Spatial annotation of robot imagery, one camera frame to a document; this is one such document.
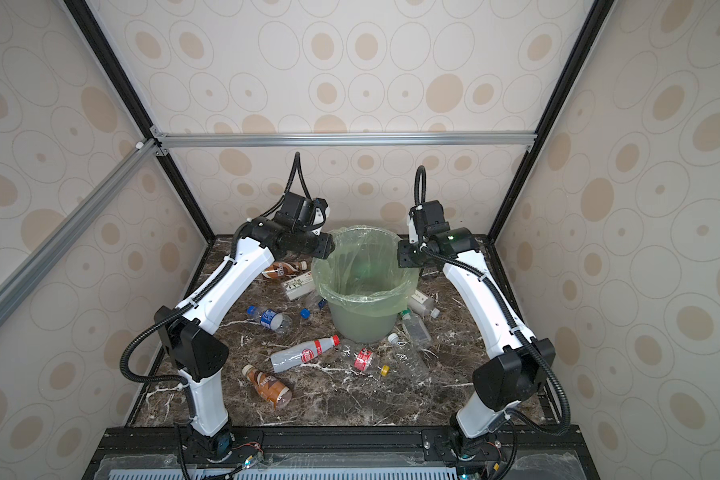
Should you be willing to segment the green mesh bin with liner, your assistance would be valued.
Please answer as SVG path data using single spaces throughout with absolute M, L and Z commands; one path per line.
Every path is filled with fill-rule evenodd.
M 327 301 L 344 339 L 375 343 L 392 332 L 419 282 L 417 268 L 398 265 L 401 238 L 378 227 L 355 225 L 331 232 L 335 249 L 312 262 L 318 294 Z

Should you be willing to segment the clear bottle green cap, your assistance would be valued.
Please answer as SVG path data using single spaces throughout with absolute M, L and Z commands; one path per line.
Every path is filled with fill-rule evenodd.
M 417 349 L 425 350 L 431 347 L 431 335 L 420 315 L 409 309 L 402 311 L 401 325 L 408 339 Z

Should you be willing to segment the clear ribbed bottle white cap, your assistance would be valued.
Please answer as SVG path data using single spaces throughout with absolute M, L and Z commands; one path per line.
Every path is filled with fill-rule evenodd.
M 415 387 L 424 386 L 430 379 L 430 372 L 417 348 L 397 333 L 390 333 L 386 340 L 397 366 L 408 375 Z

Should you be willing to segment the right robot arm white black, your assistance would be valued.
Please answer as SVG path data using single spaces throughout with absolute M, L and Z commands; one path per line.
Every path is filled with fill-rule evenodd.
M 555 350 L 523 323 L 489 271 L 476 237 L 453 229 L 440 202 L 417 200 L 408 214 L 409 238 L 398 244 L 402 268 L 436 266 L 456 288 L 481 334 L 488 362 L 472 375 L 475 393 L 456 413 L 461 435 L 495 432 L 517 406 L 543 386 Z

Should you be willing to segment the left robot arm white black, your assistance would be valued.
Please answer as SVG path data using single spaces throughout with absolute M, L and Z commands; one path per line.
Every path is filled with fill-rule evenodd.
M 330 212 L 323 198 L 284 195 L 274 217 L 255 217 L 238 228 L 227 255 L 208 279 L 175 308 L 161 308 L 155 323 L 188 394 L 191 425 L 213 437 L 228 423 L 221 369 L 228 347 L 216 332 L 230 308 L 260 274 L 289 254 L 326 259 L 335 249 L 321 231 Z

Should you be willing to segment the brown Nescafe bottle near bin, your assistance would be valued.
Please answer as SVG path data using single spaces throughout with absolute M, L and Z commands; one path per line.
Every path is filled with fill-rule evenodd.
M 309 270 L 309 263 L 306 261 L 285 262 L 277 261 L 267 267 L 261 275 L 267 279 L 283 279 L 294 275 L 300 275 Z

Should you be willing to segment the white floral label bottle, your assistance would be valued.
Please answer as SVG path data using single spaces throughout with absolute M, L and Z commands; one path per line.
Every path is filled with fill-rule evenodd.
M 285 281 L 282 286 L 286 297 L 291 301 L 308 295 L 315 290 L 315 283 L 311 271 Z

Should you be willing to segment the square matcha label bottle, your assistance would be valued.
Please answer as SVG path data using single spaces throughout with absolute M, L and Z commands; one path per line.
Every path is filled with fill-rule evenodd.
M 421 317 L 429 316 L 431 318 L 437 318 L 440 315 L 440 310 L 436 306 L 435 299 L 419 290 L 415 290 L 408 298 L 408 307 L 412 312 Z

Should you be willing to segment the clear bottle blue cap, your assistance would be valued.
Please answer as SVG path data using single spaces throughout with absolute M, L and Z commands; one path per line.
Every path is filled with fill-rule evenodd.
M 320 297 L 309 297 L 304 300 L 303 306 L 299 311 L 299 315 L 303 319 L 309 319 L 314 314 L 319 313 L 327 304 L 327 301 Z

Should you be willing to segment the small blue label water bottle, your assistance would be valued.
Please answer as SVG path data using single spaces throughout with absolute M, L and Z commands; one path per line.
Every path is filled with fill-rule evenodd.
M 277 334 L 289 333 L 292 327 L 292 320 L 287 314 L 269 308 L 249 306 L 246 314 L 250 323 L 260 325 Z

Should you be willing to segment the white bottle red cap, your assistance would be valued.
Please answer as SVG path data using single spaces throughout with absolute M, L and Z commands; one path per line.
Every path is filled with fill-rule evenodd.
M 339 337 L 334 335 L 309 340 L 285 350 L 275 352 L 270 357 L 273 371 L 275 373 L 282 373 L 291 368 L 307 364 L 323 353 L 339 346 L 340 343 Z

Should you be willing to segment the brown Nescafe bottle front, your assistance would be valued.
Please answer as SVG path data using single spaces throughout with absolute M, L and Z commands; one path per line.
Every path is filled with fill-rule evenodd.
M 292 399 L 291 389 L 268 372 L 248 364 L 243 367 L 242 375 L 252 383 L 259 396 L 275 410 L 284 408 Z

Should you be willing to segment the horizontal aluminium rail back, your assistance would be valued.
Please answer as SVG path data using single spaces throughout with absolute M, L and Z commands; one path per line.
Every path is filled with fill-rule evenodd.
M 156 134 L 156 140 L 167 148 L 529 146 L 536 137 L 533 131 Z

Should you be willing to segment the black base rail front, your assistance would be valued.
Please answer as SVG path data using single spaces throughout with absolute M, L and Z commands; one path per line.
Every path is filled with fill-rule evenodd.
M 577 428 L 462 440 L 449 426 L 237 427 L 211 459 L 184 430 L 105 432 L 86 479 L 596 479 Z

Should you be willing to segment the diagonal aluminium rail left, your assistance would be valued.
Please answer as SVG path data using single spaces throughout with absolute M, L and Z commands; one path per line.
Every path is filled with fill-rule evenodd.
M 0 327 L 40 281 L 95 222 L 141 164 L 156 154 L 157 141 L 145 139 L 96 186 L 75 210 L 0 285 Z

